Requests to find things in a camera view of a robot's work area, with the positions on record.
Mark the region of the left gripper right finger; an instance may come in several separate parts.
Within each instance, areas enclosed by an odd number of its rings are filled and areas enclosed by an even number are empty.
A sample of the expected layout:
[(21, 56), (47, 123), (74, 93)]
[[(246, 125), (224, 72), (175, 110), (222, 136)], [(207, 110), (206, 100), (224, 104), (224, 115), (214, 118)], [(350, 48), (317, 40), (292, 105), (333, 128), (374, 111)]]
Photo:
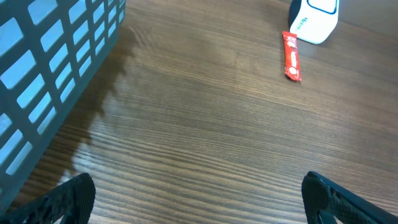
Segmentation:
[(397, 223), (395, 215), (314, 171), (303, 178), (302, 198), (309, 224)]

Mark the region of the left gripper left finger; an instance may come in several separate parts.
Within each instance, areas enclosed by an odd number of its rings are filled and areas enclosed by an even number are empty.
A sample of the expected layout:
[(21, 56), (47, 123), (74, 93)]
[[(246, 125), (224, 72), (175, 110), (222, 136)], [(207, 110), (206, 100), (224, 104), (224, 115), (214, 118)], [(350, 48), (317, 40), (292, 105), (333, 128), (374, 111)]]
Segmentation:
[(45, 195), (1, 215), (1, 224), (87, 224), (95, 202), (96, 188), (91, 176), (82, 173)]

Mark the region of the red coffee stick sachet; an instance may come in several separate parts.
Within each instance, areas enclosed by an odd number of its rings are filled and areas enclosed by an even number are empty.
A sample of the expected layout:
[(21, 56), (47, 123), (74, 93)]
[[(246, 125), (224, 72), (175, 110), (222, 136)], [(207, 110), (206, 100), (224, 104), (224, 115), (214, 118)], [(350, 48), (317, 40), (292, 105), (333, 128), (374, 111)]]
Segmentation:
[(301, 82), (297, 35), (283, 31), (282, 36), (285, 52), (285, 76), (292, 81)]

